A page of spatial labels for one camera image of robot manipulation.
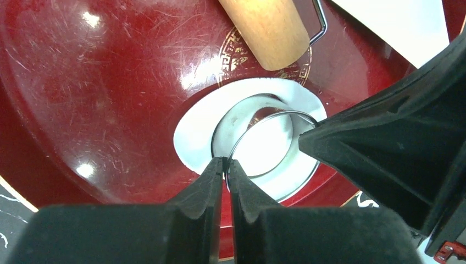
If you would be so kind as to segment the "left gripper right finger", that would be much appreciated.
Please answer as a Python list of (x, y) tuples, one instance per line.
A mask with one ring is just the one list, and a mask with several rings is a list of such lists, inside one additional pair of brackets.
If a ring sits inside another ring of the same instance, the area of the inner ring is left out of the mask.
[(394, 211), (286, 207), (229, 164), (236, 263), (421, 263)]

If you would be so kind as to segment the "wooden double-ended rolling pin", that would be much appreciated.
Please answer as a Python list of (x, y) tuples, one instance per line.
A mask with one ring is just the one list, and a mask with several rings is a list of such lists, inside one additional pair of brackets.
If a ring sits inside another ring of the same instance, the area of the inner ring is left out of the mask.
[(294, 1), (220, 1), (245, 43), (267, 71), (293, 64), (328, 30), (321, 1), (312, 1), (320, 30), (310, 36)]

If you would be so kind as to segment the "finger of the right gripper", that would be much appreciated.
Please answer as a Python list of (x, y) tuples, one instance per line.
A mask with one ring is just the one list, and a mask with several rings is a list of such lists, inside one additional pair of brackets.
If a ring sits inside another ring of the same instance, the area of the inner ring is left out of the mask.
[(465, 230), (465, 34), (298, 144), (429, 237), (434, 256)]

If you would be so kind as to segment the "red round tray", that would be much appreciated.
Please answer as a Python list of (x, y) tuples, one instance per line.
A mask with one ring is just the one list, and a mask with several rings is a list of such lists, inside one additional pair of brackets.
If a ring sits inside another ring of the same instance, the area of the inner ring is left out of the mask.
[[(32, 217), (53, 205), (163, 204), (202, 174), (182, 163), (173, 136), (211, 92), (243, 79), (292, 80), (318, 96), (327, 119), (418, 69), (334, 1), (321, 1), (326, 34), (293, 64), (267, 71), (219, 2), (1, 1), (1, 186)], [(465, 34), (465, 1), (441, 2), (451, 43)], [(312, 1), (294, 3), (313, 36)], [(221, 158), (217, 263), (236, 263), (233, 159)], [(392, 210), (320, 161), (278, 203)], [(429, 237), (405, 224), (416, 250), (427, 246)], [(465, 263), (465, 230), (429, 257)]]

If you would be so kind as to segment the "metal ring cutter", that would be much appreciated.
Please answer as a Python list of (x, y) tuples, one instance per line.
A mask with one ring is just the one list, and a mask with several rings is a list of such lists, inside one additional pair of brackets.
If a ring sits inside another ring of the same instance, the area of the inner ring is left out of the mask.
[(211, 151), (213, 156), (239, 161), (253, 183), (283, 200), (303, 188), (318, 166), (298, 149), (298, 136), (316, 124), (313, 117), (298, 113), (274, 95), (254, 95), (222, 117)]

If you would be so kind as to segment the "white dough piece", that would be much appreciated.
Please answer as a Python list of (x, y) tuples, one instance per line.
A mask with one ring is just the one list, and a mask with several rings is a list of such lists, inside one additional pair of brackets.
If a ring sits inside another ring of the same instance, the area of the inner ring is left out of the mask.
[(229, 83), (195, 103), (179, 121), (173, 136), (175, 151), (182, 163), (196, 173), (202, 173), (213, 157), (213, 133), (222, 117), (245, 98), (271, 94), (289, 107), (324, 120), (327, 112), (317, 95), (301, 84), (279, 78), (250, 78)]

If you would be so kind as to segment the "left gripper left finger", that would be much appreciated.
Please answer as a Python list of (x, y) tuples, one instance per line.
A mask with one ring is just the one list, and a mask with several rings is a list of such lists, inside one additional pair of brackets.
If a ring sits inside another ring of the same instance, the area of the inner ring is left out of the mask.
[(223, 163), (165, 203), (44, 207), (8, 263), (217, 263)]

